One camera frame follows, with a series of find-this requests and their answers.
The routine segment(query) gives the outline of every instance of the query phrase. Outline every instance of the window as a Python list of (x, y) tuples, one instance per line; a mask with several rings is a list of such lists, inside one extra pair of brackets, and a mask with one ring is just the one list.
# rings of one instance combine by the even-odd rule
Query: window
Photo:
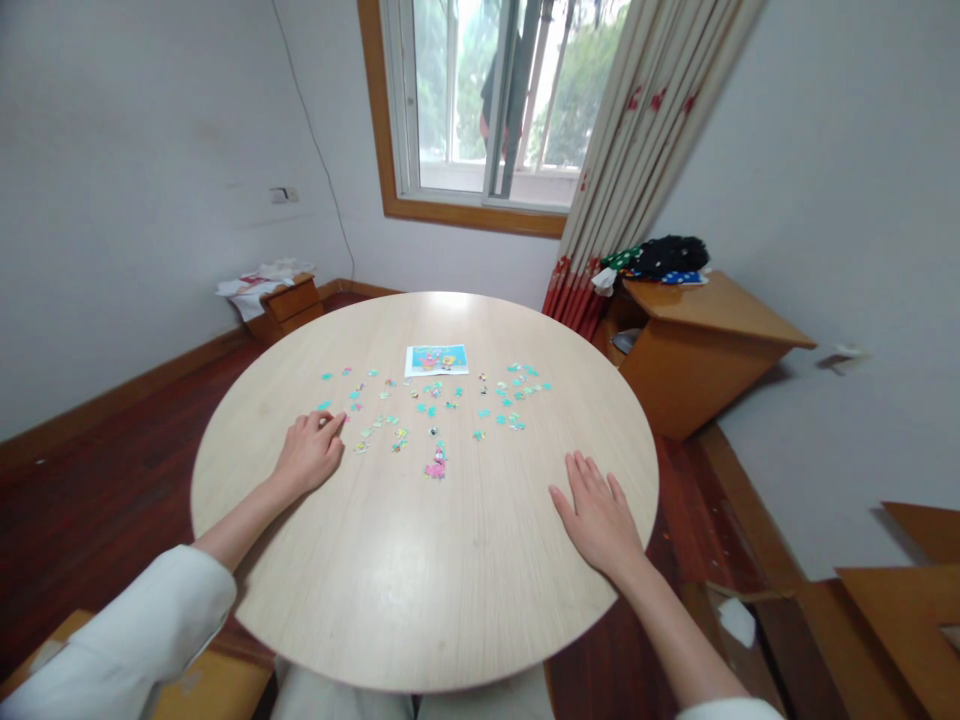
[(385, 213), (559, 237), (627, 5), (358, 0)]

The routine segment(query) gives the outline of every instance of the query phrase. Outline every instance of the light wood tabletop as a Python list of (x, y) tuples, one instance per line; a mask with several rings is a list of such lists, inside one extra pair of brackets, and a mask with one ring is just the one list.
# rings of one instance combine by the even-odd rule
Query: light wood tabletop
[[(404, 385), (407, 346), (461, 343), (469, 375)], [(515, 363), (537, 375), (508, 371)], [(435, 380), (438, 398), (423, 392)], [(495, 394), (498, 382), (512, 407)], [(564, 453), (592, 455), (620, 480), (646, 542), (657, 457), (630, 387), (586, 340), (539, 312), (463, 293), (394, 295), (311, 322), (253, 363), (210, 420), (191, 490), (198, 535), (269, 475), (296, 416), (327, 401), (350, 415), (340, 468), (268, 530), (238, 575), (236, 615), (266, 645), (350, 685), (440, 692), (550, 657), (612, 605), (613, 589), (577, 554), (547, 487), (569, 497)], [(363, 407), (350, 412), (354, 402)], [(436, 416), (418, 412), (421, 403)], [(497, 423), (512, 412), (524, 429)], [(374, 427), (367, 451), (355, 453), (379, 416), (399, 423)], [(407, 445), (394, 452), (401, 428)], [(443, 480), (424, 475), (438, 440)]]
[(707, 276), (706, 285), (661, 285), (627, 280), (623, 286), (657, 320), (754, 337), (793, 347), (817, 344), (722, 272)]

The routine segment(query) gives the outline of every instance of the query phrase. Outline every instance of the curtain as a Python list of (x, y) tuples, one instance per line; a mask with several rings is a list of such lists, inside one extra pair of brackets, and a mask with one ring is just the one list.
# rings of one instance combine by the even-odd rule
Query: curtain
[(543, 312), (593, 337), (600, 259), (637, 245), (676, 179), (763, 0), (633, 0)]

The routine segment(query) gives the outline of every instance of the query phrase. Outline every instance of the wall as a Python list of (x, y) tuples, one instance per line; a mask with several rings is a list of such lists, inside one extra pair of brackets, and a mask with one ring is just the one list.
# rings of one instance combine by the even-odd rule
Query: wall
[[(384, 220), (355, 4), (281, 11), (356, 278), (539, 307), (555, 241)], [(218, 280), (351, 273), (269, 0), (2, 3), (0, 107), (0, 439), (233, 327)]]
[(652, 232), (821, 343), (722, 422), (813, 578), (908, 562), (881, 500), (960, 509), (958, 36), (953, 0), (774, 0)]

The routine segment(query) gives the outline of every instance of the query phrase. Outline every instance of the green foliage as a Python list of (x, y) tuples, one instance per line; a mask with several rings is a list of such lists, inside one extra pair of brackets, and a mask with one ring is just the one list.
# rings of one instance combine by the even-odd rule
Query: green foliage
[(457, 69), (457, 143), (461, 160), (483, 160), (480, 136), (483, 98), (480, 91), (497, 52), (499, 7), (485, 2), (467, 22)]
[(447, 151), (447, 15), (441, 0), (414, 0), (417, 120), (421, 156)]
[[(625, 17), (621, 12), (613, 23), (585, 25), (576, 35), (571, 31), (560, 68), (544, 165), (583, 167)], [(530, 128), (528, 164), (536, 162), (545, 123), (546, 108), (537, 114)]]

